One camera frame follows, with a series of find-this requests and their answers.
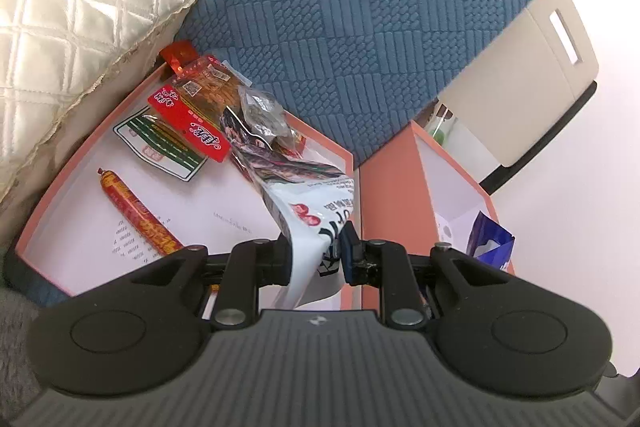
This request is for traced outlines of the deep pink storage box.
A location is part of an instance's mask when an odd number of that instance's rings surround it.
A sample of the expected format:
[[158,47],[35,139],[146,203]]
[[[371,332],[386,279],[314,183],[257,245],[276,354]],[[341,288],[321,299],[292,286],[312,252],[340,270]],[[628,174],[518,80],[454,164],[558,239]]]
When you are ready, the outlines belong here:
[[426,256],[450,239],[465,251],[479,213],[497,220],[489,195],[424,129],[408,124],[358,169],[360,236]]

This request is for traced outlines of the grey clear snack pouch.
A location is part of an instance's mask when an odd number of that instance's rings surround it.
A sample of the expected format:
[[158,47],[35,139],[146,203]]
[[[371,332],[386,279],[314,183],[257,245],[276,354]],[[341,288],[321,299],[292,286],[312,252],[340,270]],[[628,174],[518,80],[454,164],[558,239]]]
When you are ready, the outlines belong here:
[[240,86],[239,97],[244,121],[251,132],[283,154],[302,156],[306,139],[288,124],[284,108],[271,94]]

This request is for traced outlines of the shallow pink box lid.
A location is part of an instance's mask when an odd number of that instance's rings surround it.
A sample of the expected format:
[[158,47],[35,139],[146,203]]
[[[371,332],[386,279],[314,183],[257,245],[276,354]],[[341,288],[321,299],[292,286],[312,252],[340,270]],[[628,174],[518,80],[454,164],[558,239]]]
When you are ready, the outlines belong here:
[[40,306],[50,306],[156,260],[157,254],[103,193],[98,172],[112,170],[184,245],[225,254],[249,239],[279,234],[256,188],[231,161],[206,161],[189,182],[138,156],[114,128],[160,87],[157,69],[125,98],[42,196],[6,260],[6,279]]

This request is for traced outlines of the blue white snack packet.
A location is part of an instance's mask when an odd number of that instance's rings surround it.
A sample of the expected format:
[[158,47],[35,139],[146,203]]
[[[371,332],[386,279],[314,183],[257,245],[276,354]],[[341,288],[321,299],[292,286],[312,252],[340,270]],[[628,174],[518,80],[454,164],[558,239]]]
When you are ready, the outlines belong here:
[[506,271],[514,243],[514,235],[480,211],[472,225],[466,254],[485,265]]

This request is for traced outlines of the white black snack bag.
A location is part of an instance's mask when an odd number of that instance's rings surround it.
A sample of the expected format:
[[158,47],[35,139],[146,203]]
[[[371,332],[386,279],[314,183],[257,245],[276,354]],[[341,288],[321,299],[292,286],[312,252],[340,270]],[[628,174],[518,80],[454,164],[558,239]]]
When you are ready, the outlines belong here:
[[220,125],[291,245],[291,280],[274,304],[293,309],[336,294],[343,285],[338,236],[354,210],[354,179],[333,165],[276,152],[229,107]]

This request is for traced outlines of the small red foil packet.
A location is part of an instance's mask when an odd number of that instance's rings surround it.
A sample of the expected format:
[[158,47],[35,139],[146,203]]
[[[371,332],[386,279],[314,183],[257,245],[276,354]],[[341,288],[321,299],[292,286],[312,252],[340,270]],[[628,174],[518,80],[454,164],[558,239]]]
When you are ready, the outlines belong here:
[[175,41],[160,50],[160,57],[175,74],[179,74],[186,66],[196,61],[200,54],[190,40]]

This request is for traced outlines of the green striped snack packet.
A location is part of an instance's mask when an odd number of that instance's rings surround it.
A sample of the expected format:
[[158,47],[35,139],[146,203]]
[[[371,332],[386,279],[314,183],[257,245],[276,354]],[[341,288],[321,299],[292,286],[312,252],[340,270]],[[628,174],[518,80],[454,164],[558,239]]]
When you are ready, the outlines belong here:
[[119,121],[113,132],[137,158],[180,181],[191,181],[206,163],[150,106]]

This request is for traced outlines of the blue textured chair cushion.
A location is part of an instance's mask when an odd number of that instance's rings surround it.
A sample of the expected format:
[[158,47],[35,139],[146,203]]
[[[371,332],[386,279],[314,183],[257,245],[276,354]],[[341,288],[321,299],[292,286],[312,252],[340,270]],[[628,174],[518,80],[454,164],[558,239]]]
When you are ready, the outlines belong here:
[[363,162],[531,1],[198,0],[178,36]]

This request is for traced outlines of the red sausage stick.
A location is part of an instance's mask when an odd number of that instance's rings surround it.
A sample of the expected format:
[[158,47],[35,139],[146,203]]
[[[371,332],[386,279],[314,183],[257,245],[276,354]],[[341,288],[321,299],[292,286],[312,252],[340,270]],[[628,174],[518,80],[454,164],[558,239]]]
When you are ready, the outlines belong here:
[[118,174],[99,168],[98,175],[105,195],[157,254],[168,256],[180,251],[183,245],[179,239],[142,204]]

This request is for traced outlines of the red dried tofu snack pack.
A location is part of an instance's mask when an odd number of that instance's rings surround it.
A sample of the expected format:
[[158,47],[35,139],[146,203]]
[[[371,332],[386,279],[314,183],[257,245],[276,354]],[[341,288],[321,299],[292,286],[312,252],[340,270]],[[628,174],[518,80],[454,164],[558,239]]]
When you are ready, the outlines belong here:
[[148,98],[149,106],[198,153],[223,162],[231,145],[221,124],[227,108],[241,108],[244,82],[207,54],[176,72]]

